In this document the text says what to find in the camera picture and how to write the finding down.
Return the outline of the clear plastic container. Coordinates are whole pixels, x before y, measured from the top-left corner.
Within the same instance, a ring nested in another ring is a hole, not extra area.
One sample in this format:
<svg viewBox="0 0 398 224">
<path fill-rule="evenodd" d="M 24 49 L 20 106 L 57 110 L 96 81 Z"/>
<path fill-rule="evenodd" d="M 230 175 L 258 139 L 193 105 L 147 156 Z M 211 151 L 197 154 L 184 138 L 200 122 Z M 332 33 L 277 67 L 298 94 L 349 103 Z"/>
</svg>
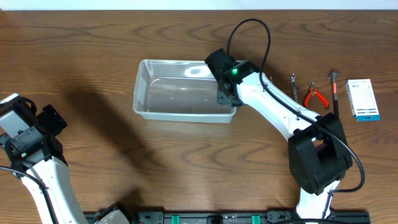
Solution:
<svg viewBox="0 0 398 224">
<path fill-rule="evenodd" d="M 144 119 L 230 123 L 236 108 L 217 103 L 218 83 L 203 61 L 140 62 L 132 108 Z"/>
</svg>

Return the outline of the small hammer black handle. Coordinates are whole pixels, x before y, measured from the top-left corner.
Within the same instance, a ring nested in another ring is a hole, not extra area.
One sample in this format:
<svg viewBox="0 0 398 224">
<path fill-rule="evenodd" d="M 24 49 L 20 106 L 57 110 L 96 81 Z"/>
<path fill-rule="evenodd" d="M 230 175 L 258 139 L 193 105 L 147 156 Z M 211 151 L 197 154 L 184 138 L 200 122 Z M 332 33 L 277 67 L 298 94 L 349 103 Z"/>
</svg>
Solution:
<svg viewBox="0 0 398 224">
<path fill-rule="evenodd" d="M 337 93 L 337 82 L 336 78 L 340 74 L 339 71 L 333 70 L 329 74 L 329 79 L 332 80 L 333 84 L 333 111 L 336 117 L 340 117 L 339 107 L 338 107 L 338 93 Z"/>
</svg>

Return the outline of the white blue cardboard box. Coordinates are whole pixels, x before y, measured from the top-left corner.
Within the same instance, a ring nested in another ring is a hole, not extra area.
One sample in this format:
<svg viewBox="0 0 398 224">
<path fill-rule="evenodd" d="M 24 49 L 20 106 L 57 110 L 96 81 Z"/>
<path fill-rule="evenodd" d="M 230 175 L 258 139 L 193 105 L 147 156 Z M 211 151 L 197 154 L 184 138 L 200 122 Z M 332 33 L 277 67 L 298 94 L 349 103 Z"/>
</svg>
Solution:
<svg viewBox="0 0 398 224">
<path fill-rule="evenodd" d="M 380 115 L 370 79 L 346 81 L 353 117 L 357 121 L 379 121 Z"/>
</svg>

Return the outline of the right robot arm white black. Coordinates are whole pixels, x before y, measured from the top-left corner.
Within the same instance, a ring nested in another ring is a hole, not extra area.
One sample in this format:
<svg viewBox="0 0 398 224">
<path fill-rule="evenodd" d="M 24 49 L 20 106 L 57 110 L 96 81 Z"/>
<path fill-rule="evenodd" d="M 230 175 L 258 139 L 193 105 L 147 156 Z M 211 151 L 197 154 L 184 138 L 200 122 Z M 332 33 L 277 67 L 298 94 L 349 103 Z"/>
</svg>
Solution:
<svg viewBox="0 0 398 224">
<path fill-rule="evenodd" d="M 228 58 L 207 66 L 218 83 L 218 103 L 250 106 L 287 140 L 290 173 L 300 186 L 298 218 L 328 218 L 331 200 L 341 191 L 338 185 L 354 158 L 341 121 L 332 113 L 321 116 L 300 106 L 248 60 Z"/>
</svg>

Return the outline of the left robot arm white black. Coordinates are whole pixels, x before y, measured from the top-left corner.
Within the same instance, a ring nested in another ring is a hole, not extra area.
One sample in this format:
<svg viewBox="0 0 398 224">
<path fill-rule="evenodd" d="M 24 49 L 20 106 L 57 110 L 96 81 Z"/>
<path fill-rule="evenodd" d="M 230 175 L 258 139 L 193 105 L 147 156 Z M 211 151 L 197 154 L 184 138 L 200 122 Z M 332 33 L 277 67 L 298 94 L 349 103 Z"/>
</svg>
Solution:
<svg viewBox="0 0 398 224">
<path fill-rule="evenodd" d="M 1 147 L 11 171 L 30 192 L 43 223 L 130 223 L 119 206 L 85 214 L 75 197 L 70 170 L 57 135 L 66 122 L 47 105 L 41 113 L 33 102 L 15 97 L 1 102 Z"/>
</svg>

